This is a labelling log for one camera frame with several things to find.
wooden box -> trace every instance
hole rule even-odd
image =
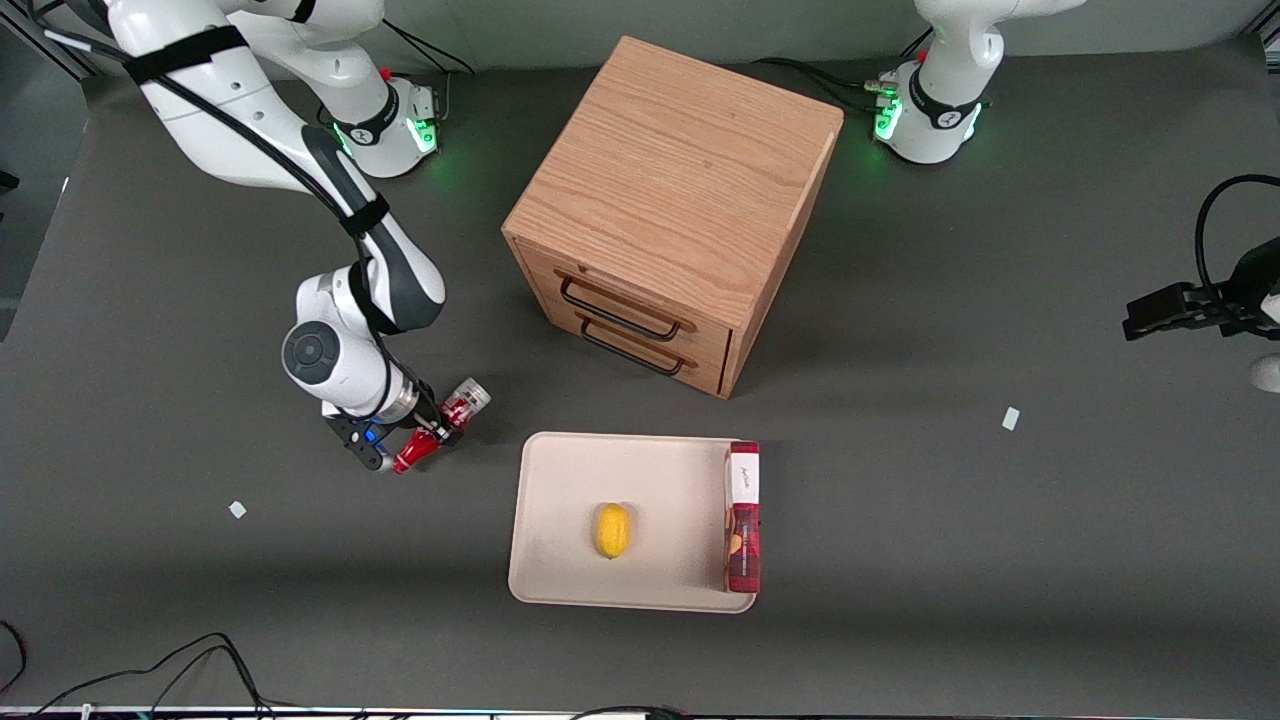
[[[728,397],[842,122],[623,37],[503,234],[553,324]]]

lemon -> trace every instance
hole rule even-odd
[[[611,502],[595,516],[595,548],[613,560],[622,555],[631,541],[631,518],[627,509]]]

gray table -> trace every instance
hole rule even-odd
[[[0,616],[32,648],[10,702],[220,629],[266,694],[306,703],[1280,714],[1280,397],[1245,380],[1268,348],[1120,332],[1128,300],[1194,275],[1213,183],[1280,170],[1256,42],[1010,60],[943,167],[851,118],[728,402],[553,329],[498,233],[591,74],[460,78],[444,152],[379,183],[451,292],[390,345],[495,398],[404,478],[362,470],[279,368],[296,284],[351,261],[340,231],[202,176],[134,88],[87,87],[0,345]],[[1276,200],[1222,200],[1219,273],[1276,233]],[[760,439],[756,606],[513,600],[521,443],[548,429]],[[174,700],[243,702],[220,665]]]

black metal handle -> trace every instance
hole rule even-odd
[[[609,345],[608,342],[604,342],[603,340],[600,340],[598,337],[591,337],[590,334],[588,334],[586,328],[590,324],[591,324],[591,319],[590,318],[582,318],[582,332],[581,332],[582,340],[585,340],[586,342],[590,342],[591,345],[595,345],[598,347],[603,347],[603,348],[608,350],[609,352],[612,352],[612,354],[614,354],[614,355],[617,355],[620,357],[626,357],[627,360],[631,360],[636,365],[640,365],[643,368],[648,368],[648,369],[653,370],[654,373],[658,373],[659,375],[667,375],[668,378],[672,377],[672,375],[675,375],[676,373],[678,373],[680,369],[685,366],[685,360],[682,357],[676,357],[676,365],[672,366],[672,368],[663,368],[662,365],[650,363],[650,361],[645,360],[644,357],[636,357],[635,355],[631,355],[630,352],[627,352],[626,350],[622,350],[621,347],[618,347],[616,345]]]
[[[572,295],[568,293],[568,287],[571,284],[573,284],[573,278],[566,275],[564,277],[564,282],[561,283],[561,297],[563,297],[566,302],[568,302],[570,305],[573,305],[575,307],[581,307],[582,310],[586,310],[588,313],[593,313],[595,315],[599,315],[599,316],[604,318],[605,320],[608,320],[608,322],[611,322],[613,324],[622,325],[623,328],[626,328],[626,329],[628,329],[628,331],[631,331],[631,332],[634,332],[636,334],[644,336],[644,337],[646,337],[649,340],[654,340],[654,341],[658,341],[658,342],[667,342],[671,338],[676,337],[676,332],[680,331],[680,323],[676,323],[676,322],[671,323],[671,329],[668,332],[660,333],[660,334],[657,333],[657,332],[654,332],[654,331],[650,331],[649,328],[645,328],[643,325],[637,325],[637,324],[632,323],[631,320],[628,320],[626,318],[622,318],[622,316],[614,315],[613,313],[609,313],[604,307],[596,307],[595,305],[591,305],[590,302],[588,302],[585,300],[580,300],[577,297],[573,297]]]

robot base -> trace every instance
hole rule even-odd
[[[920,64],[915,60],[899,65],[897,69],[881,73],[879,79],[896,82],[906,87],[911,73]],[[968,118],[959,118],[955,127],[938,129],[929,117],[911,101],[910,94],[895,97],[887,108],[876,117],[873,137],[893,149],[904,160],[932,165],[948,160],[966,140],[973,137],[974,120],[982,111],[979,104]]]
[[[387,81],[387,85],[399,96],[399,111],[378,142],[361,145],[334,124],[343,149],[356,167],[375,178],[402,176],[439,147],[431,88],[398,77]]]

